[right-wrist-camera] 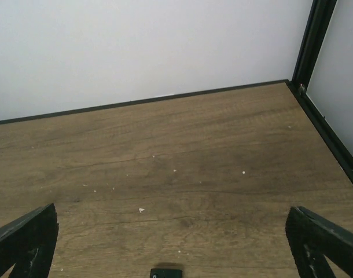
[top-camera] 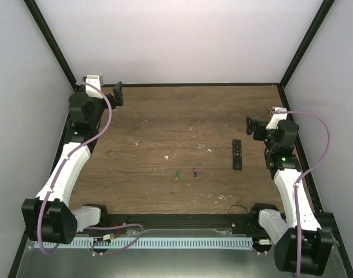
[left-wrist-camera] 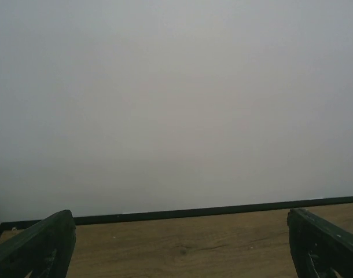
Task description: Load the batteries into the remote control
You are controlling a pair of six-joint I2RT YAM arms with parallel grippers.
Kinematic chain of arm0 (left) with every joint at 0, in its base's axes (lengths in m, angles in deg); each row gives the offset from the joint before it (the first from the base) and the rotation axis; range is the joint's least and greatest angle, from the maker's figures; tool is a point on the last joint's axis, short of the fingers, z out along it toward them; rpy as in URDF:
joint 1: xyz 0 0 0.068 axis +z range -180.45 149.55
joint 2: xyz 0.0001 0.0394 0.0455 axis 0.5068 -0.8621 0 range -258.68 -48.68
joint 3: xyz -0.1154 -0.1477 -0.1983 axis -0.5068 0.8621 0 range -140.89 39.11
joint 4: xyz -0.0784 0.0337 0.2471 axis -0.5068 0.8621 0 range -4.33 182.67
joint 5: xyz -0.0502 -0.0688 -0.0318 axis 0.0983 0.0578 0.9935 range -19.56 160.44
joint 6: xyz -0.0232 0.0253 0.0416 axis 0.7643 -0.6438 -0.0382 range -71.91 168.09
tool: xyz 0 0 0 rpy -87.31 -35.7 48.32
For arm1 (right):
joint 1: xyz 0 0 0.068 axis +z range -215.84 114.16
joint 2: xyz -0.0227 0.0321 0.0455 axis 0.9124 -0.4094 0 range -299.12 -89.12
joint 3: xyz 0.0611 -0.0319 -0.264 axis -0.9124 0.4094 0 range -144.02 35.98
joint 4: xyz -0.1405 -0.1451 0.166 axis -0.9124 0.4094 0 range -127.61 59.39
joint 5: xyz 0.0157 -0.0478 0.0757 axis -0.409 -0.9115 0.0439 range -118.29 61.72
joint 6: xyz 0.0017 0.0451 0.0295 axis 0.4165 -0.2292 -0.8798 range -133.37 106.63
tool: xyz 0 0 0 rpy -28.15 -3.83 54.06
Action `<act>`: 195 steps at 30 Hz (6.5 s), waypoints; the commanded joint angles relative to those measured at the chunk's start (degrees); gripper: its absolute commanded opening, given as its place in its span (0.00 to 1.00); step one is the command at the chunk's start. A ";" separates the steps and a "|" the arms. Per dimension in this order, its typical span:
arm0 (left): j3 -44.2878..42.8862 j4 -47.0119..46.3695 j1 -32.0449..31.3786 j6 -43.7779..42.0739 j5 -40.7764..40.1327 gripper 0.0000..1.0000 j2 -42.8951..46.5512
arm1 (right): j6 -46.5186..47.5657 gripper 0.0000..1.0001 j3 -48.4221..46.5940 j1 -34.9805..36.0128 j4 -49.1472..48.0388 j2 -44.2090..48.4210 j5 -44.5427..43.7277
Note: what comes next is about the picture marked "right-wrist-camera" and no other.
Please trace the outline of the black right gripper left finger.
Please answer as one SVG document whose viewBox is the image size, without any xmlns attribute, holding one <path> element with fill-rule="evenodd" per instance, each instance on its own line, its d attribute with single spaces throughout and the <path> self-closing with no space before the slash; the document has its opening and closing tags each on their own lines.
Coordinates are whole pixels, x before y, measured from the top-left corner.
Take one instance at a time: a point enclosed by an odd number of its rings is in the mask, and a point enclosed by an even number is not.
<svg viewBox="0 0 353 278">
<path fill-rule="evenodd" d="M 53 203 L 0 227 L 0 277 L 48 277 L 58 231 Z"/>
</svg>

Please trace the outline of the black remote control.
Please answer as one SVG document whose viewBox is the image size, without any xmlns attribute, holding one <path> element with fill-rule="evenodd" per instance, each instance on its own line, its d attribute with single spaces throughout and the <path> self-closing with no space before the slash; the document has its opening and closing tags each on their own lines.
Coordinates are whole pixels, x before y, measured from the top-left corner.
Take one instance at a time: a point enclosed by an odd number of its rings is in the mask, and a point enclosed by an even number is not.
<svg viewBox="0 0 353 278">
<path fill-rule="evenodd" d="M 152 268 L 150 278 L 183 278 L 183 271 L 180 269 Z"/>
</svg>

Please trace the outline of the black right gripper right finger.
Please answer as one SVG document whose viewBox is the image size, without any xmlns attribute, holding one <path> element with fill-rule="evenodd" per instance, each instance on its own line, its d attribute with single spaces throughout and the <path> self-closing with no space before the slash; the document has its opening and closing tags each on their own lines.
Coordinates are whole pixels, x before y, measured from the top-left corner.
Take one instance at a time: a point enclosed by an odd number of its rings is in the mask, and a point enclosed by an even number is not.
<svg viewBox="0 0 353 278">
<path fill-rule="evenodd" d="M 353 233 L 305 207 L 291 207 L 285 233 L 300 277 L 335 277 L 331 260 L 353 277 Z"/>
</svg>

